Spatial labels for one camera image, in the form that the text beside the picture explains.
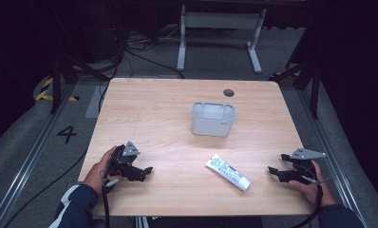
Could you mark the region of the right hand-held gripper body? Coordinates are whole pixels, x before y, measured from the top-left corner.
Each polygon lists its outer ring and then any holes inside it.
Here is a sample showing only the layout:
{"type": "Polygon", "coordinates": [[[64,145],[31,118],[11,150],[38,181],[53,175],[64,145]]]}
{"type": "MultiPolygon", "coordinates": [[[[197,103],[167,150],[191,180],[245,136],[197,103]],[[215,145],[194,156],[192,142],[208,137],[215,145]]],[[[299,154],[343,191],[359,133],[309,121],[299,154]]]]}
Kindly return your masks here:
{"type": "Polygon", "coordinates": [[[281,159],[285,162],[291,162],[293,169],[288,174],[295,174],[301,176],[305,182],[309,184],[312,181],[316,181],[316,171],[312,160],[323,159],[326,157],[324,152],[317,152],[306,148],[297,148],[291,155],[282,154],[281,159]]]}

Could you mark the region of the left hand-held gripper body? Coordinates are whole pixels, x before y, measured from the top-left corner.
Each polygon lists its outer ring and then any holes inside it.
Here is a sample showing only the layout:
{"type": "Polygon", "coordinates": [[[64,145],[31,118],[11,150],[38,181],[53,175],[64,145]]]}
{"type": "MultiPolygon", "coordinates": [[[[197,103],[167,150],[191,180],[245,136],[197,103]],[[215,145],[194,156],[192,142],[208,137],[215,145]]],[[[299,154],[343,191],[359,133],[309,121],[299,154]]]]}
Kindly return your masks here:
{"type": "Polygon", "coordinates": [[[105,183],[115,184],[117,180],[110,180],[110,177],[126,178],[128,174],[134,174],[131,171],[133,161],[140,154],[140,150],[132,143],[119,145],[113,152],[105,169],[105,183]]]}

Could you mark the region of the person's left hand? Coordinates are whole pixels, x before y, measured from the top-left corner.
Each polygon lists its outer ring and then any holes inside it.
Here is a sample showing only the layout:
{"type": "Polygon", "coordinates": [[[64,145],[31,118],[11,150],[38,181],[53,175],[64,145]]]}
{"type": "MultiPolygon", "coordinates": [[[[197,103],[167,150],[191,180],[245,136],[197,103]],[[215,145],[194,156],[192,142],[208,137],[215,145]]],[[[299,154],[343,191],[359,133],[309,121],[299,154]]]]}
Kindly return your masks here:
{"type": "Polygon", "coordinates": [[[92,166],[83,181],[83,184],[90,186],[98,195],[102,193],[103,188],[101,172],[106,169],[108,161],[116,148],[117,146],[114,145],[106,151],[102,158],[92,166]]]}

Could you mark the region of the white toothpaste tube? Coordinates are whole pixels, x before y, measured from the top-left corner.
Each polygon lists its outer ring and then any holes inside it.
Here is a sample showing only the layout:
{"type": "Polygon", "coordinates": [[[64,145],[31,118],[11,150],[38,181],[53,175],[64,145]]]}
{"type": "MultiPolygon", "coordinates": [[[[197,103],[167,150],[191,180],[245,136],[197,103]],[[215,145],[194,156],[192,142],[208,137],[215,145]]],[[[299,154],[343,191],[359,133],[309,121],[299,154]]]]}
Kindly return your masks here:
{"type": "Polygon", "coordinates": [[[237,171],[230,163],[225,161],[219,154],[213,155],[205,166],[221,175],[225,180],[229,181],[235,187],[246,192],[251,182],[239,171],[237,171]]]}

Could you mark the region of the white plastic container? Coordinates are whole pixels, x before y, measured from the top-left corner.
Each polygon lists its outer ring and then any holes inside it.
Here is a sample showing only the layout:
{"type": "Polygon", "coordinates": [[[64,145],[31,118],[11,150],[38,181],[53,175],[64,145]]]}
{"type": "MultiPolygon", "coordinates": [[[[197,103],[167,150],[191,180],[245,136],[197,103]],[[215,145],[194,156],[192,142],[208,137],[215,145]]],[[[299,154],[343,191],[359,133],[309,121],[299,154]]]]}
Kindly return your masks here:
{"type": "Polygon", "coordinates": [[[231,104],[196,102],[192,106],[193,134],[227,137],[236,119],[236,109],[231,104]]]}

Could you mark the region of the black metal stand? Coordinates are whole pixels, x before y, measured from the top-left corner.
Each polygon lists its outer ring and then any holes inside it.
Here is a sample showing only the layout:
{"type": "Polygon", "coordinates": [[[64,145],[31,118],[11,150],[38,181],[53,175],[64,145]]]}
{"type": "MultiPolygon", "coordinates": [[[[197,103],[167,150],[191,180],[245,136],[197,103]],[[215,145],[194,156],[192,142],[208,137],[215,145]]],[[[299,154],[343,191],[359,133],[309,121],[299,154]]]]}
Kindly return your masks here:
{"type": "Polygon", "coordinates": [[[79,67],[88,74],[94,76],[100,81],[109,81],[109,78],[103,75],[100,71],[92,68],[86,63],[79,61],[71,56],[65,54],[58,54],[54,59],[52,66],[52,86],[53,86],[53,101],[51,114],[54,114],[60,107],[61,98],[61,78],[64,78],[68,84],[75,84],[78,81],[77,71],[75,67],[79,67]]]}
{"type": "Polygon", "coordinates": [[[298,74],[297,78],[293,82],[293,86],[297,90],[304,90],[308,84],[312,84],[312,91],[310,97],[310,110],[312,116],[317,119],[317,105],[318,94],[320,87],[320,72],[316,62],[306,62],[290,67],[289,69],[280,72],[273,73],[269,79],[274,82],[280,82],[286,78],[289,78],[295,74],[298,74]]]}

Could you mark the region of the yellow black floor tape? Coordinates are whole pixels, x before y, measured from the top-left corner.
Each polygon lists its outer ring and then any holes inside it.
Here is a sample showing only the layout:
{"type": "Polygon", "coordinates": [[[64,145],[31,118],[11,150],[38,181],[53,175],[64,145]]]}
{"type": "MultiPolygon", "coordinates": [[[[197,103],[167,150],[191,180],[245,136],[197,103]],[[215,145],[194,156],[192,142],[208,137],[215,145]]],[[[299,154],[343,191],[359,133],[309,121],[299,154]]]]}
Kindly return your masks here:
{"type": "Polygon", "coordinates": [[[39,91],[38,95],[35,97],[36,101],[45,100],[45,101],[53,101],[53,96],[49,95],[48,89],[53,83],[53,78],[49,76],[44,84],[41,87],[41,90],[39,91]]]}

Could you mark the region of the aluminium floor rail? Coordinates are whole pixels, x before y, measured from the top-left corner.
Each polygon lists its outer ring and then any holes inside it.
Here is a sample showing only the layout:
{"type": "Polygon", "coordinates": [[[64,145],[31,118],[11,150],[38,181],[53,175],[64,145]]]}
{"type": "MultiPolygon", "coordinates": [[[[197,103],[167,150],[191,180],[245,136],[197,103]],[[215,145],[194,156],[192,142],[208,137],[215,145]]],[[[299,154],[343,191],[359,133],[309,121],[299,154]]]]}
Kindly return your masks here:
{"type": "Polygon", "coordinates": [[[330,173],[328,179],[332,182],[332,186],[336,188],[338,198],[356,214],[364,225],[364,228],[369,228],[353,195],[350,182],[344,173],[345,166],[339,163],[336,157],[337,152],[347,153],[349,150],[347,148],[337,148],[331,142],[331,138],[334,138],[341,143],[349,145],[348,140],[343,138],[343,130],[338,130],[336,114],[329,106],[327,108],[317,107],[317,114],[314,115],[312,113],[312,102],[310,101],[309,93],[306,90],[297,90],[296,94],[303,110],[307,114],[307,121],[313,129],[313,134],[319,143],[320,151],[326,153],[325,163],[327,171],[330,173]]]}
{"type": "Polygon", "coordinates": [[[0,139],[0,228],[8,219],[75,85],[61,91],[58,109],[50,114],[52,104],[38,102],[14,123],[0,139]]]}

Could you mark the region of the white metal desk frame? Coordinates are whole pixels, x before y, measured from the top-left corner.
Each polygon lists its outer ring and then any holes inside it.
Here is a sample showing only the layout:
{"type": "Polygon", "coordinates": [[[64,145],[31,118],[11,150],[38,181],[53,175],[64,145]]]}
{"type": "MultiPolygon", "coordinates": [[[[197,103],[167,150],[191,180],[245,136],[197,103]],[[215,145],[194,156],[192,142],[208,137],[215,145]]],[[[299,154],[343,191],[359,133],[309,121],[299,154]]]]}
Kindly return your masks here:
{"type": "Polygon", "coordinates": [[[254,32],[253,40],[246,43],[250,60],[256,74],[262,72],[261,65],[255,50],[266,10],[262,9],[256,14],[223,13],[223,12],[192,12],[185,6],[180,12],[180,46],[177,60],[177,70],[183,71],[186,55],[186,30],[190,29],[251,29],[254,32]]]}

